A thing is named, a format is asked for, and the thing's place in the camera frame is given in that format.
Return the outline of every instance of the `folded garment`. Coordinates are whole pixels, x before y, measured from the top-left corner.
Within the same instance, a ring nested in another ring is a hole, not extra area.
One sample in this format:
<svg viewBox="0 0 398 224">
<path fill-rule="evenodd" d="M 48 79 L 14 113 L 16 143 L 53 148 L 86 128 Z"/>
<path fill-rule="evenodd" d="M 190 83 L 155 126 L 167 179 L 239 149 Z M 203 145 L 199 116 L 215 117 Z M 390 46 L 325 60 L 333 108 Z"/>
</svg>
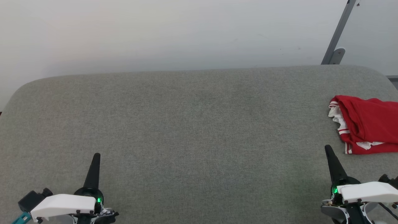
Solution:
<svg viewBox="0 0 398 224">
<path fill-rule="evenodd" d="M 398 102 L 339 95 L 329 108 L 346 154 L 398 152 Z"/>
</svg>

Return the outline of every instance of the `red fabric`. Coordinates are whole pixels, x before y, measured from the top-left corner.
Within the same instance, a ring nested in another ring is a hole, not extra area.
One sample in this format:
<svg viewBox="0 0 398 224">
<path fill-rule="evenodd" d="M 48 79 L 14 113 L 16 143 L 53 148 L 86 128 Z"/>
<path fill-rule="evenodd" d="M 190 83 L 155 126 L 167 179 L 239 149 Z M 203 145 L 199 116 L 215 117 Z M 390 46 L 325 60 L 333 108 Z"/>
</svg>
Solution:
<svg viewBox="0 0 398 224">
<path fill-rule="evenodd" d="M 363 100 L 353 96 L 335 96 L 350 133 L 340 134 L 352 149 L 352 154 L 398 152 L 398 102 L 383 102 L 373 98 Z M 357 142 L 384 142 L 366 150 Z"/>
</svg>

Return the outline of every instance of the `gray metal frame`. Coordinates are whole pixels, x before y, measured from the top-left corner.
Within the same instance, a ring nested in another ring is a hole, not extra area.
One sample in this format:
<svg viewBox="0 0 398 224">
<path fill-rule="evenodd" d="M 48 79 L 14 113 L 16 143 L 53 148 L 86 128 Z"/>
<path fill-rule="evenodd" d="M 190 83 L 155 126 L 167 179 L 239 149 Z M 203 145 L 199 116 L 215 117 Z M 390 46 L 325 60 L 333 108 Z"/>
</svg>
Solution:
<svg viewBox="0 0 398 224">
<path fill-rule="evenodd" d="M 337 43 L 339 42 L 340 36 L 343 32 L 344 26 L 347 23 L 348 17 L 355 5 L 356 0 L 348 0 L 347 5 L 344 8 L 343 14 L 341 15 L 340 21 L 337 24 L 336 30 L 334 31 L 332 40 L 330 41 L 329 47 L 326 50 L 325 56 L 322 60 L 321 65 L 328 65 L 332 59 L 334 50 L 336 49 Z"/>
</svg>

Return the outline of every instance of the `black cable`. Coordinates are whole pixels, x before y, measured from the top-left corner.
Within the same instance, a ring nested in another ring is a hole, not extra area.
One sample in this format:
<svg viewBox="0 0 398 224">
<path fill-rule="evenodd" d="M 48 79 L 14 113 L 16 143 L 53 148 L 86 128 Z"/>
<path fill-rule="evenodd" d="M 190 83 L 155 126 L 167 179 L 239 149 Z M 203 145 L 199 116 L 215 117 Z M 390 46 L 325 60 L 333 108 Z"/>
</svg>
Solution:
<svg viewBox="0 0 398 224">
<path fill-rule="evenodd" d="M 379 202 L 378 203 L 380 206 L 382 206 L 390 215 L 392 215 L 396 220 L 398 220 L 398 216 L 395 215 L 387 206 L 385 206 L 383 203 Z"/>
</svg>

